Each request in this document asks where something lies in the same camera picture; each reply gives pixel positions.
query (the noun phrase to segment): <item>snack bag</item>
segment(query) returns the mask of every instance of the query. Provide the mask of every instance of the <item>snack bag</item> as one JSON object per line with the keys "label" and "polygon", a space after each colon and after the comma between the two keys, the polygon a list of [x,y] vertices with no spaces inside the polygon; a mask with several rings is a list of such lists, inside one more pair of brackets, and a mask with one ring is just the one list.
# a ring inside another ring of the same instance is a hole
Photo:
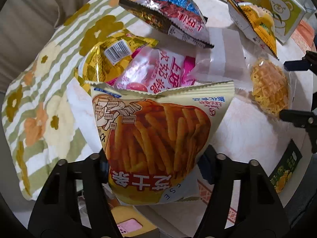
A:
{"label": "snack bag", "polygon": [[112,191],[126,204],[147,205],[179,200],[191,188],[191,171],[234,86],[211,83],[150,94],[102,83],[91,95]]}
{"label": "snack bag", "polygon": [[91,95],[90,93],[90,84],[89,83],[86,83],[85,80],[80,77],[78,75],[78,68],[75,69],[75,72],[74,72],[74,77],[75,79],[79,82],[79,85],[89,94]]}
{"label": "snack bag", "polygon": [[156,94],[170,88],[180,87],[182,82],[191,85],[193,80],[191,83],[185,82],[185,74],[195,66],[195,61],[193,64],[188,61],[184,63],[185,57],[182,55],[144,47],[123,74],[116,79],[114,87]]}
{"label": "snack bag", "polygon": [[252,91],[253,86],[239,32],[213,27],[208,27],[208,31],[215,47],[213,49],[196,48],[196,66],[187,77],[203,82],[233,80],[235,88]]}
{"label": "snack bag", "polygon": [[272,13],[242,0],[227,0],[231,19],[245,36],[264,51],[275,56],[276,38]]}
{"label": "snack bag", "polygon": [[280,193],[284,189],[302,157],[294,140],[291,139],[279,163],[268,177],[276,193]]}
{"label": "snack bag", "polygon": [[290,73],[273,57],[260,57],[249,67],[253,83],[252,96],[268,115],[279,118],[282,109],[290,109],[296,83]]}
{"label": "snack bag", "polygon": [[119,5],[165,34],[198,47],[213,48],[206,20],[193,0],[119,0]]}
{"label": "snack bag", "polygon": [[135,36],[123,29],[90,50],[78,66],[78,75],[87,81],[109,82],[126,69],[137,49],[157,43],[153,38]]}

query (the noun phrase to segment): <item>striped fabric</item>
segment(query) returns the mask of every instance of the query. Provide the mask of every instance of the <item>striped fabric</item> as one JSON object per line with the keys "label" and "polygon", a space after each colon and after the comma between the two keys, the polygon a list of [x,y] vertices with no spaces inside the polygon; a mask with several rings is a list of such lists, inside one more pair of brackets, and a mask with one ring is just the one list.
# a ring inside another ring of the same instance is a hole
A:
{"label": "striped fabric", "polygon": [[92,153],[74,120],[65,91],[83,58],[80,45],[85,44],[81,41],[98,20],[113,15],[126,28],[138,21],[117,4],[117,0],[90,0],[56,30],[34,63],[7,90],[2,124],[21,192],[28,200],[37,199],[60,158],[72,162]]}

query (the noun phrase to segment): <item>cartoon bear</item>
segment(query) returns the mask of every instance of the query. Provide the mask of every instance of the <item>cartoon bear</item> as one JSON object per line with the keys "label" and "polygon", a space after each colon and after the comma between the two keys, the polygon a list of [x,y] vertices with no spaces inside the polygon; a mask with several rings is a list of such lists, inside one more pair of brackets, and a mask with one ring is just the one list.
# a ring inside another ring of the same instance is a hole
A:
{"label": "cartoon bear", "polygon": [[281,20],[278,19],[277,16],[274,16],[274,25],[276,33],[280,34],[281,36],[285,36],[285,26],[290,16],[291,11],[294,9],[293,5],[289,1],[282,1],[282,0],[270,0],[272,11],[273,13],[278,14],[281,17]]}

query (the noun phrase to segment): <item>clear plastic bag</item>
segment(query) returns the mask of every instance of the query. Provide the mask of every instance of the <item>clear plastic bag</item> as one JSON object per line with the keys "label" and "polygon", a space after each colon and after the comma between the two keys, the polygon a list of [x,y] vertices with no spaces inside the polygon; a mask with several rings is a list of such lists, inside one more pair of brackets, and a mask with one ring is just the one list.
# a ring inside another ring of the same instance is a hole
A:
{"label": "clear plastic bag", "polygon": [[213,49],[196,49],[196,66],[188,74],[203,82],[234,80],[235,88],[252,91],[239,32],[226,28],[208,28]]}
{"label": "clear plastic bag", "polygon": [[114,87],[158,93],[180,86],[190,86],[193,79],[187,74],[195,66],[195,59],[144,47],[119,76]]}
{"label": "clear plastic bag", "polygon": [[279,118],[283,109],[291,109],[296,89],[296,79],[284,69],[283,64],[265,52],[247,58],[253,91],[250,98],[264,113]]}

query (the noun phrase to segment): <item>french fries illustration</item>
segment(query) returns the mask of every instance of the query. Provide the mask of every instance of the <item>french fries illustration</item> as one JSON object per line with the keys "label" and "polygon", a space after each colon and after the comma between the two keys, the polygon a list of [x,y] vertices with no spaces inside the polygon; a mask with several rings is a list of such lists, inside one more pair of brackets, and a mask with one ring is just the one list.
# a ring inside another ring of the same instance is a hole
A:
{"label": "french fries illustration", "polygon": [[196,106],[108,95],[95,97],[93,104],[97,126],[108,137],[106,157],[117,174],[184,178],[208,140],[210,119]]}

